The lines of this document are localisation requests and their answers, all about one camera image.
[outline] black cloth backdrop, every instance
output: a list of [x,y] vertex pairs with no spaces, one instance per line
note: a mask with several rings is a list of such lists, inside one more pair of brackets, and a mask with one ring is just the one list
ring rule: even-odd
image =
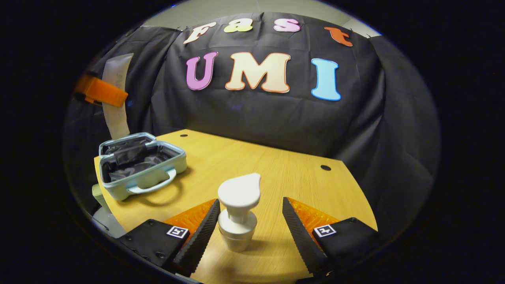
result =
[[[248,32],[225,33],[234,19],[253,19]],[[274,21],[296,19],[301,30],[277,32]],[[184,45],[192,28],[178,31],[144,26],[122,36],[89,68],[101,77],[105,61],[134,53],[125,90],[131,133],[161,135],[192,129],[271,147],[342,160],[367,197],[379,232],[393,237],[418,213],[433,184],[440,151],[439,122],[420,74],[383,36],[363,37],[346,28],[286,13],[247,13],[204,23],[216,26]],[[334,41],[324,27],[349,35],[352,47]],[[186,85],[186,61],[200,57],[196,77],[204,75],[203,56],[219,54],[213,78],[200,91]],[[291,56],[287,93],[227,90],[232,53],[251,52],[260,64],[273,52]],[[317,84],[311,59],[336,62],[339,101],[311,95]],[[64,131],[64,158],[78,198],[87,211],[97,205],[93,157],[111,139],[101,107],[71,102]]]

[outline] wooden table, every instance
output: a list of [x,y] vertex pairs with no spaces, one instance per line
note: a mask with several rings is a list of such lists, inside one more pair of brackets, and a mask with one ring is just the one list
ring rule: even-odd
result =
[[[252,211],[258,218],[252,243],[244,252],[225,247],[218,225],[191,278],[206,284],[294,283],[310,277],[282,215],[282,198],[291,197],[337,219],[356,217],[377,230],[365,195],[344,163],[243,141],[181,130],[158,136],[183,148],[187,169],[158,191],[114,200],[96,175],[110,210],[126,231],[147,219],[168,218],[210,199],[227,179],[257,172],[261,198]],[[330,171],[323,170],[327,165]]]

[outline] light blue case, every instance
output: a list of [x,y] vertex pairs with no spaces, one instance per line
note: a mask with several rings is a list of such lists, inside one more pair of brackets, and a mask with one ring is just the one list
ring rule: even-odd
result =
[[[149,142],[145,144],[148,149],[151,147],[164,146],[175,151],[178,155],[125,178],[112,182],[105,182],[103,174],[104,164],[114,161],[115,157],[114,154],[104,155],[104,148],[136,138],[145,138],[149,140]],[[187,167],[186,152],[184,150],[170,143],[158,141],[154,135],[147,132],[140,132],[117,140],[103,142],[98,148],[98,155],[100,157],[99,166],[102,184],[111,196],[119,201],[124,200],[133,194],[148,193],[159,190],[170,184],[174,180],[175,176],[178,173],[185,171]]]

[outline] blue letter i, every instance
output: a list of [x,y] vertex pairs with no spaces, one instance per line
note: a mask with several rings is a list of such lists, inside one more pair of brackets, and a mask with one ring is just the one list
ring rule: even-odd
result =
[[341,96],[337,92],[335,79],[335,69],[338,68],[338,64],[320,58],[314,58],[311,62],[317,69],[317,86],[312,89],[312,95],[328,101],[340,100]]

